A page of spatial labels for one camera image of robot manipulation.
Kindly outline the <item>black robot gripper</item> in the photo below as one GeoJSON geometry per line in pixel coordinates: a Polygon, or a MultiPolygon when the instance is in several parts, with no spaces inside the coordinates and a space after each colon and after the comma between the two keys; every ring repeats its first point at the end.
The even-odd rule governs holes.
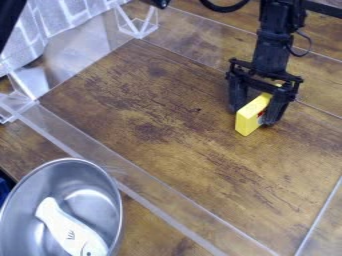
{"type": "Polygon", "coordinates": [[[273,125],[293,101],[303,79],[285,71],[293,37],[284,33],[257,32],[252,60],[229,59],[228,108],[235,113],[245,104],[248,89],[271,95],[263,123],[273,125]]]}

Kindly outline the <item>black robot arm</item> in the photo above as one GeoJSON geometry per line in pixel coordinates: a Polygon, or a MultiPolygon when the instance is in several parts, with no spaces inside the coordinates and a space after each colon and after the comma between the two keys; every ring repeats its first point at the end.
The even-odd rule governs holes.
{"type": "Polygon", "coordinates": [[[304,26],[305,6],[303,0],[260,0],[259,22],[256,31],[256,45],[252,61],[245,62],[231,58],[225,79],[228,87],[228,106],[236,113],[247,103],[248,89],[272,95],[265,108],[263,122],[275,124],[295,100],[299,86],[303,83],[300,76],[285,71],[288,57],[303,57],[311,49],[301,54],[292,51],[293,33],[307,39],[311,38],[299,29],[304,26]]]}

